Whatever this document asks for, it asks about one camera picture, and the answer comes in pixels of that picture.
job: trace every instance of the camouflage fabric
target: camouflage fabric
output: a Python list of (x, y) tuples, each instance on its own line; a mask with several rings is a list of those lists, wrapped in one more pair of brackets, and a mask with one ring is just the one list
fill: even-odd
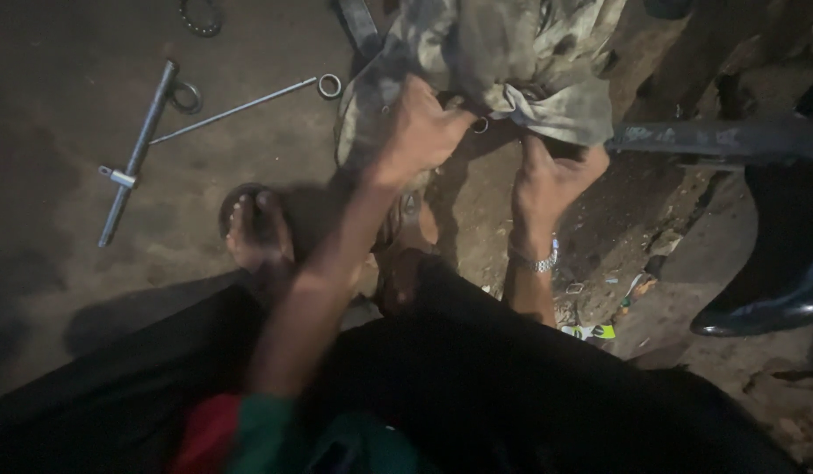
[(612, 136), (596, 74), (626, 0), (401, 0), (383, 50), (346, 87), (337, 160), (361, 167), (407, 72), (530, 130), (580, 145)]

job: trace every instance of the red fabric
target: red fabric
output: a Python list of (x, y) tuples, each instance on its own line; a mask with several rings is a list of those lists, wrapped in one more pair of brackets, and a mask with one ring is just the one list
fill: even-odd
[(240, 411), (239, 395), (216, 395), (196, 406), (170, 474), (219, 474), (231, 450)]

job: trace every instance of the dirt floor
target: dirt floor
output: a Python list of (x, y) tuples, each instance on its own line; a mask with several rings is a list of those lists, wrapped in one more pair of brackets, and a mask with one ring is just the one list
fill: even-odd
[[(614, 119), (714, 115), (714, 77), (741, 63), (756, 71), (751, 87), (760, 110), (788, 112), (813, 78), (813, 63), (777, 65), (813, 23), (813, 11), (791, 21), (790, 4), (698, 1), (689, 18), (665, 21), (629, 2), (612, 38)], [(315, 189), (336, 171), (337, 102), (309, 87), (151, 147), (113, 244), (96, 246), (116, 190), (96, 169), (125, 166), (165, 55), (179, 62), (181, 79), (201, 89), (204, 108), (194, 116), (167, 110), (159, 133), (311, 76), (347, 80), (355, 70), (349, 39), (324, 1), (278, 7), (233, 0), (223, 7), (223, 30), (202, 39), (185, 30), (175, 2), (0, 3), (0, 394), (237, 278), (216, 225), (222, 198), (236, 185), (306, 183), (314, 197), (297, 206), (321, 216), (306, 225), (324, 228), (332, 219), (324, 191)], [(733, 54), (758, 34), (771, 45), (762, 56)], [(515, 127), (493, 122), (487, 133), (465, 138), (427, 190), (442, 255), (497, 297), (519, 161)], [(606, 175), (568, 211), (554, 275), (561, 317), (611, 320), (656, 235), (716, 229), (716, 241), (691, 244), (695, 234), (688, 233), (677, 247), (686, 261), (704, 258), (710, 273), (652, 286), (619, 315), (606, 349), (624, 359), (652, 354), (656, 366), (689, 365), (736, 395), (797, 456), (811, 456), (812, 406), (787, 402), (787, 395), (773, 395), (770, 404), (744, 388), (767, 364), (809, 363), (813, 328), (749, 341), (687, 335), (696, 311), (733, 276), (718, 263), (736, 270), (748, 256), (755, 218), (737, 174), (677, 162), (615, 154)], [(566, 294), (571, 284), (584, 290)], [(785, 389), (776, 385), (769, 381), (768, 390)]]

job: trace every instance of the watch band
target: watch band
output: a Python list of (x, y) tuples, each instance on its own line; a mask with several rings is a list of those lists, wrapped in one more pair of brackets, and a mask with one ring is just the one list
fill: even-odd
[(553, 239), (553, 251), (550, 252), (550, 256), (544, 260), (530, 260), (529, 258), (525, 257), (518, 249), (514, 248), (511, 244), (509, 245), (509, 261), (513, 262), (517, 265), (522, 265), (528, 268), (530, 271), (535, 273), (547, 273), (552, 270), (553, 266), (556, 266), (556, 262), (559, 259), (559, 241)]

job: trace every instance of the green fabric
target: green fabric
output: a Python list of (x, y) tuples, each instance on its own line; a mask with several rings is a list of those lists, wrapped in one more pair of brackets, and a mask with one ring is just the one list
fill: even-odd
[(243, 399), (236, 439), (225, 472), (304, 472), (334, 443), (348, 448), (352, 474), (412, 474), (434, 470), (419, 458), (406, 436), (363, 413), (338, 416), (316, 443), (308, 445), (293, 421), (294, 405), (290, 400), (268, 395), (250, 395)]

